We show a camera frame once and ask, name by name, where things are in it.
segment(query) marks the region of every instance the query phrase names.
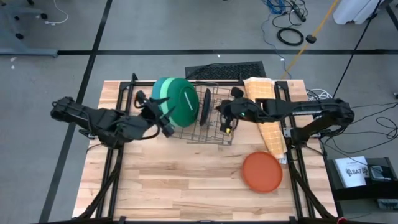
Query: dish rack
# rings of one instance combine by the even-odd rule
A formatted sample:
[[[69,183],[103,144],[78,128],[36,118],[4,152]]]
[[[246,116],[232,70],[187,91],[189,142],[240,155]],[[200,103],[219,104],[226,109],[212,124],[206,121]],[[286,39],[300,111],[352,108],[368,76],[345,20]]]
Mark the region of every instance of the dish rack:
[[[222,88],[217,83],[196,81],[192,85],[195,87],[199,97],[199,112],[196,121],[189,127],[174,127],[172,137],[189,140],[192,144],[219,144],[230,146],[233,140],[233,132],[231,134],[222,133],[220,131],[221,115],[215,108],[221,105],[222,100],[233,100],[231,89]],[[211,92],[210,112],[206,123],[199,125],[200,116],[203,109],[203,99],[206,89]]]

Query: gray floor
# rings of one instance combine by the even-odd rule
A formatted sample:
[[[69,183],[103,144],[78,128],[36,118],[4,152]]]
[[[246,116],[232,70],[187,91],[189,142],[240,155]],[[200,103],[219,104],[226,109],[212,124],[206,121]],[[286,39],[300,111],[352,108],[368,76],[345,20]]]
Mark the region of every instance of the gray floor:
[[[32,47],[62,50],[89,50],[93,46],[106,0],[57,0],[70,18],[57,26],[36,18],[22,17],[21,30]],[[307,0],[310,15],[300,30],[312,33],[332,0]],[[59,21],[52,1],[36,0],[50,20]],[[114,0],[101,41],[101,50],[173,49],[271,49],[262,41],[260,26],[269,11],[260,0]],[[336,25],[329,19],[311,49],[353,49],[363,25]],[[299,49],[279,43],[277,29],[266,24],[267,39],[278,49]],[[385,11],[372,21],[360,49],[398,49],[398,31]],[[288,62],[293,55],[284,55]],[[0,57],[0,222],[35,223],[39,220],[45,196],[58,159],[67,125],[49,116],[51,102],[63,96],[76,97],[88,56]],[[307,88],[323,88],[333,93],[349,55],[304,55],[292,69],[295,79],[304,79]],[[128,80],[132,72],[140,79],[183,77],[184,67],[209,63],[261,60],[267,76],[279,78],[283,67],[277,55],[99,55],[93,67],[84,104],[97,106],[104,80]],[[398,55],[356,55],[338,97],[351,105],[394,102],[398,91]],[[358,118],[379,111],[380,107],[356,110]],[[396,109],[381,114],[395,122]],[[352,125],[349,131],[385,129],[376,126],[376,117]],[[340,148],[355,151],[385,141],[375,135],[336,139]],[[75,133],[50,220],[66,220],[72,215],[85,149],[88,141]],[[392,141],[371,151],[368,157],[388,156],[398,170],[398,143]],[[330,158],[342,155],[329,151]],[[370,210],[364,203],[343,206],[345,215],[358,220],[393,223],[395,214]]]

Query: wooden tabletop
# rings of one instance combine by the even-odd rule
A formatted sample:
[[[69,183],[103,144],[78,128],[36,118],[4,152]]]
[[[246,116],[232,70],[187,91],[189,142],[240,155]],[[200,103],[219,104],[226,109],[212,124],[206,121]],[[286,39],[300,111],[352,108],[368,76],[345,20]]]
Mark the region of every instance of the wooden tabletop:
[[[99,108],[115,108],[120,82],[105,81]],[[288,84],[292,101],[307,100],[303,80],[288,80]],[[149,97],[151,89],[151,86],[135,86],[133,94],[143,90]],[[296,116],[297,126],[311,121],[311,116]],[[308,146],[320,151],[316,139],[310,139]],[[282,164],[281,185],[268,194],[249,190],[241,179],[244,158],[252,152],[266,150],[257,125],[244,121],[239,122],[231,146],[192,144],[161,134],[154,139],[126,144],[114,218],[117,220],[123,215],[128,220],[288,220],[289,216],[296,216],[296,209],[287,164]],[[103,146],[87,153],[74,217],[81,214],[98,193],[106,153]],[[337,215],[322,156],[308,149],[303,149],[303,154],[311,190],[331,214]],[[304,194],[299,191],[303,213],[308,216]],[[104,215],[108,211],[109,195],[110,191]]]

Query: black mat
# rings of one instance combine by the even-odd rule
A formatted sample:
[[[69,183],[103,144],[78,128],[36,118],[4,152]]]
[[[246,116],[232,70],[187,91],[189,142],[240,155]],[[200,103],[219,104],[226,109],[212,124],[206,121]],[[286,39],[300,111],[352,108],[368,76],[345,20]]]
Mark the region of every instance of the black mat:
[[[185,67],[185,77],[197,80],[235,80],[250,77],[266,77],[262,62],[213,63],[209,65]]]

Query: beige towel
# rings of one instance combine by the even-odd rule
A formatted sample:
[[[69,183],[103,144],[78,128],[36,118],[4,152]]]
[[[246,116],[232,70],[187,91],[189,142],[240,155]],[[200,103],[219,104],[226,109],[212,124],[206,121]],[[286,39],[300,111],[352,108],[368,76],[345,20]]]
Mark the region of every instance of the beige towel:
[[[275,99],[274,82],[269,78],[249,78],[244,80],[244,88],[248,98],[252,101],[255,101],[256,98]],[[286,144],[282,131],[280,131],[280,123],[258,124],[258,127],[268,151],[277,159],[283,158]]]

